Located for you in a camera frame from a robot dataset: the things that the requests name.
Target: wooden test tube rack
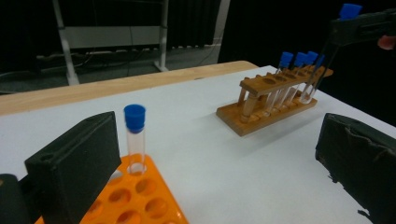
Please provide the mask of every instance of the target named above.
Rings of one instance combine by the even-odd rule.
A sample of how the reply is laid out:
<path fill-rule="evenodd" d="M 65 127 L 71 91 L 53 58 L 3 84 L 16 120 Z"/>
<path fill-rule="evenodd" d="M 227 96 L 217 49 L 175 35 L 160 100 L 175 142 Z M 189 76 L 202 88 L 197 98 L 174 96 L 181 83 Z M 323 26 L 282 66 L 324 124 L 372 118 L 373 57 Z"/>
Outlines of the wooden test tube rack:
<path fill-rule="evenodd" d="M 315 75 L 316 79 L 323 74 L 324 69 L 324 67 L 318 69 Z M 297 91 L 291 104 L 273 109 L 270 116 L 264 115 L 264 106 L 268 93 L 301 83 L 305 84 L 313 70 L 314 66 L 310 65 L 300 69 L 297 75 L 296 70 L 287 70 L 276 75 L 267 73 L 265 76 L 245 77 L 240 82 L 241 92 L 238 102 L 219 107 L 216 115 L 237 134 L 243 136 L 311 108 L 317 103 L 317 100 L 312 99 L 309 104 L 302 104 L 299 101 L 301 92 Z M 328 77 L 330 75 L 332 75 L 332 70 L 327 69 L 324 76 Z"/>

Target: floor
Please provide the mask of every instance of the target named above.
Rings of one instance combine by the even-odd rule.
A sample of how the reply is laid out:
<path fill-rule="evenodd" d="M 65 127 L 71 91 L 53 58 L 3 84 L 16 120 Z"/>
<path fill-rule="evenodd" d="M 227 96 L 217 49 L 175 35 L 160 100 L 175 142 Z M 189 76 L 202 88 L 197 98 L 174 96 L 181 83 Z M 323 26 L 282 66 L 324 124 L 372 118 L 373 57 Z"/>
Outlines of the floor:
<path fill-rule="evenodd" d="M 167 51 L 165 66 L 177 70 L 218 62 L 220 45 L 203 48 L 180 48 Z M 154 61 L 160 59 L 157 49 L 119 50 L 116 52 L 73 53 L 79 82 L 109 80 L 120 77 L 158 73 Z M 41 74 L 28 71 L 0 74 L 0 93 L 12 94 L 67 86 L 66 67 L 62 54 L 37 57 Z"/>

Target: dark background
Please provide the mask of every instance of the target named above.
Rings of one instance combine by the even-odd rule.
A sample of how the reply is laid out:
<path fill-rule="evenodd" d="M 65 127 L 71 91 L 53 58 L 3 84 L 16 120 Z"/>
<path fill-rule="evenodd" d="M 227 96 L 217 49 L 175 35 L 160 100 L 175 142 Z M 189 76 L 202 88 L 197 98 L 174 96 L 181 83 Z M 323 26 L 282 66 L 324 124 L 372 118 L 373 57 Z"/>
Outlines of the dark background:
<path fill-rule="evenodd" d="M 64 26 L 158 26 L 163 0 L 59 0 Z M 169 0 L 168 50 L 213 44 L 221 0 Z M 157 46 L 139 46 L 138 48 Z M 131 46 L 118 47 L 131 49 Z M 72 49 L 74 52 L 91 49 Z M 0 0 L 0 73 L 39 73 L 36 56 L 62 53 L 51 0 Z"/>
<path fill-rule="evenodd" d="M 395 1 L 231 0 L 219 63 L 245 60 L 277 67 L 282 51 L 324 47 L 330 20 L 344 3 L 362 6 L 361 14 L 396 7 Z M 396 126 L 396 57 L 376 40 L 342 47 L 330 67 L 334 74 L 319 89 Z"/>

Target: test tube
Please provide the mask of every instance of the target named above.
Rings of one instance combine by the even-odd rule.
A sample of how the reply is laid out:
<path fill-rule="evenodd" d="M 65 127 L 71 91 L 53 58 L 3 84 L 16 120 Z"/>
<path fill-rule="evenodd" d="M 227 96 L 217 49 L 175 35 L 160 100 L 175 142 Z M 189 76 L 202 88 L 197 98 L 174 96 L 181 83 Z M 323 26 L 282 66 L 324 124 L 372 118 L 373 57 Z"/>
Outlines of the test tube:
<path fill-rule="evenodd" d="M 292 70 L 296 70 L 296 73 L 294 76 L 297 76 L 298 73 L 300 72 L 300 69 L 303 67 L 304 61 L 306 58 L 306 54 L 302 52 L 298 52 L 296 55 L 296 58 L 294 60 L 293 66 L 291 67 Z M 290 90 L 292 90 L 292 87 L 287 87 L 279 90 L 279 94 L 277 96 L 276 102 L 274 107 L 277 109 L 281 109 L 282 106 L 285 106 L 283 103 L 286 101 L 287 97 L 290 95 Z"/>
<path fill-rule="evenodd" d="M 314 51 L 308 51 L 305 55 L 304 58 L 304 64 L 297 70 L 296 72 L 296 76 L 299 76 L 300 72 L 301 72 L 301 68 L 305 65 L 305 66 L 310 66 L 314 63 L 314 61 L 317 59 L 318 54 L 315 53 Z M 298 84 L 295 88 L 291 88 L 290 92 L 285 100 L 285 105 L 291 105 L 294 96 L 296 95 L 298 89 L 300 88 L 301 84 Z"/>
<path fill-rule="evenodd" d="M 361 11 L 361 6 L 359 6 L 359 5 L 343 4 L 343 7 L 341 8 L 340 13 L 339 13 L 339 15 L 340 15 L 339 20 L 344 21 L 344 20 L 354 19 L 359 15 L 360 11 Z M 322 63 L 322 62 L 317 62 L 315 69 L 312 72 L 311 77 L 307 81 L 305 88 L 303 90 L 303 93 L 301 94 L 300 102 L 303 104 L 309 104 L 311 102 L 311 100 L 313 99 L 314 94 L 317 91 L 318 86 L 320 85 L 320 82 L 324 78 L 324 75 L 326 74 L 327 69 L 329 68 L 330 64 L 332 63 L 333 58 L 335 57 L 335 54 L 337 53 L 337 51 L 339 49 L 339 46 L 332 44 L 330 40 L 327 42 L 326 45 L 327 46 L 325 46 L 324 50 L 326 50 L 326 48 L 331 49 L 331 54 L 330 54 L 329 60 L 327 60 L 327 62 L 324 64 L 326 67 L 321 74 L 316 74 L 318 68 L 321 66 L 321 63 Z M 323 61 L 323 58 L 324 58 L 323 53 L 321 53 L 320 55 L 322 57 L 319 57 L 319 60 Z"/>
<path fill-rule="evenodd" d="M 281 73 L 289 68 L 290 61 L 292 58 L 293 58 L 292 53 L 286 52 L 286 51 L 284 51 L 282 53 L 282 56 L 280 57 L 279 66 L 277 67 L 277 69 L 275 71 L 275 76 L 277 76 L 279 73 Z M 268 93 L 267 100 L 266 100 L 265 106 L 264 106 L 264 116 L 265 117 L 269 117 L 271 115 L 272 109 L 274 107 L 274 103 L 278 97 L 278 94 L 279 94 L 279 90 L 272 91 L 272 92 Z"/>
<path fill-rule="evenodd" d="M 131 175 L 142 175 L 145 166 L 145 116 L 146 108 L 142 105 L 124 107 L 129 167 Z"/>

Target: metal stand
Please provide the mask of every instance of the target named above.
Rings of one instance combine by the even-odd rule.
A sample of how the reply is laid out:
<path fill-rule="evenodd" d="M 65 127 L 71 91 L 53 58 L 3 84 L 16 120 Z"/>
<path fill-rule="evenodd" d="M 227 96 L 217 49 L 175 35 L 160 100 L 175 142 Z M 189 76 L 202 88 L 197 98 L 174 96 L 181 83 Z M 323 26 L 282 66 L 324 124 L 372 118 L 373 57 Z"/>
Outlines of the metal stand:
<path fill-rule="evenodd" d="M 169 0 L 163 0 L 163 13 L 161 18 L 161 30 L 160 30 L 160 60 L 158 62 L 154 62 L 154 65 L 160 70 L 161 72 L 169 71 L 165 67 L 166 61 L 166 38 L 168 35 L 168 6 Z"/>
<path fill-rule="evenodd" d="M 62 20 L 61 8 L 59 7 L 58 0 L 52 0 L 53 9 L 55 11 L 56 21 L 58 23 L 59 37 L 61 38 L 62 50 L 64 51 L 64 59 L 67 67 L 67 81 L 69 86 L 78 85 L 78 76 L 75 72 L 72 55 L 70 53 L 69 42 L 67 41 L 66 35 L 64 34 L 64 21 Z"/>
<path fill-rule="evenodd" d="M 61 8 L 59 6 L 58 0 L 52 0 L 52 4 L 53 4 L 53 9 L 55 11 L 56 21 L 58 24 L 58 32 L 59 32 L 59 37 L 61 38 L 62 49 L 64 51 L 64 59 L 66 61 L 67 81 L 70 86 L 78 85 L 79 84 L 78 75 L 76 74 L 76 71 L 74 69 L 73 60 L 72 60 L 71 51 L 70 51 L 70 45 L 69 45 L 69 41 L 67 40 L 67 34 L 65 31 L 64 22 L 62 19 Z M 162 18 L 161 18 L 160 36 L 159 36 L 161 55 L 160 55 L 160 60 L 154 62 L 154 65 L 161 72 L 167 72 L 169 70 L 165 67 L 165 61 L 166 61 L 166 38 L 167 38 L 167 31 L 168 31 L 167 21 L 168 21 L 169 0 L 163 0 L 162 5 L 163 5 L 163 8 L 162 8 Z"/>

